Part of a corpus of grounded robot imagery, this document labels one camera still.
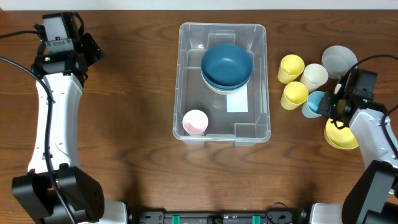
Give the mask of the light blue cup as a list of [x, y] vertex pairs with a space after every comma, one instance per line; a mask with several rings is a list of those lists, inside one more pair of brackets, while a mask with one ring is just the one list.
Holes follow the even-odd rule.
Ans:
[[324, 95], [324, 91], [314, 91], [309, 94], [306, 102], [302, 106], [302, 114], [306, 118], [312, 119], [321, 116], [317, 113], [317, 109]]

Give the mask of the cream bowl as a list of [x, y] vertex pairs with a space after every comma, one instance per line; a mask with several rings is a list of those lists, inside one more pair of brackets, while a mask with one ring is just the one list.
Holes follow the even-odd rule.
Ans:
[[246, 82], [244, 85], [242, 85], [242, 86], [240, 86], [240, 87], [238, 87], [238, 88], [236, 88], [236, 89], [233, 89], [233, 90], [221, 90], [221, 89], [217, 89], [217, 88], [213, 87], [213, 86], [210, 85], [210, 83], [209, 83], [208, 81], [206, 81], [206, 80], [204, 80], [204, 82], [206, 83], [207, 87], [208, 87], [211, 91], [213, 91], [213, 92], [215, 92], [215, 93], [217, 93], [217, 94], [220, 94], [220, 95], [230, 95], [230, 94], [236, 93], [236, 92], [238, 92], [240, 89], [244, 88], [244, 87], [247, 85], [247, 83], [248, 83], [248, 82]]

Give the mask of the blue bowl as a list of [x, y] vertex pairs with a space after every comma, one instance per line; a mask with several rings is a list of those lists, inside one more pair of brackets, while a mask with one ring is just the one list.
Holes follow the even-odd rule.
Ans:
[[201, 72], [210, 81], [224, 86], [245, 81], [253, 70], [251, 54], [234, 44], [218, 44], [208, 49], [201, 60]]
[[218, 89], [218, 90], [223, 90], [223, 91], [233, 91], [233, 90], [236, 90], [236, 89], [242, 87], [244, 84], [246, 84], [246, 83], [250, 80], [250, 78], [251, 78], [251, 77], [248, 77], [245, 81], [243, 81], [243, 82], [241, 82], [241, 83], [239, 83], [239, 84], [237, 84], [237, 85], [224, 86], [224, 85], [216, 84], [216, 83], [213, 82], [213, 81], [210, 81], [210, 79], [207, 78], [207, 77], [205, 76], [204, 73], [201, 73], [201, 75], [202, 75], [204, 81], [206, 81], [210, 86], [212, 86], [212, 87], [214, 87], [214, 88], [216, 88], [216, 89]]

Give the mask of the pink cup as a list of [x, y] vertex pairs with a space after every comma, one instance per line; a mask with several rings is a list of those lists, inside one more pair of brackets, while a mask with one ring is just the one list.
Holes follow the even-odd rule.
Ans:
[[182, 125], [190, 136], [204, 135], [208, 127], [208, 117], [200, 110], [191, 110], [183, 116]]

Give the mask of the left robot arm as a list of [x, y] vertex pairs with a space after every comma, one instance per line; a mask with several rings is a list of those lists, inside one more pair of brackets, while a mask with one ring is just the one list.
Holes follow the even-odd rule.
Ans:
[[127, 206], [106, 199], [99, 182], [81, 168], [78, 107], [88, 67], [103, 58], [89, 33], [78, 39], [48, 35], [28, 73], [34, 76], [39, 115], [27, 174], [12, 193], [35, 223], [128, 223]]

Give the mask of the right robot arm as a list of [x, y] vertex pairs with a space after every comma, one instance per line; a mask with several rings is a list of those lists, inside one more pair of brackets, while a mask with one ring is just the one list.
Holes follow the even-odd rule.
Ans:
[[310, 223], [397, 223], [397, 205], [387, 202], [397, 194], [397, 139], [389, 110], [372, 94], [327, 92], [318, 113], [332, 125], [349, 128], [356, 138], [366, 170], [343, 203], [315, 203]]

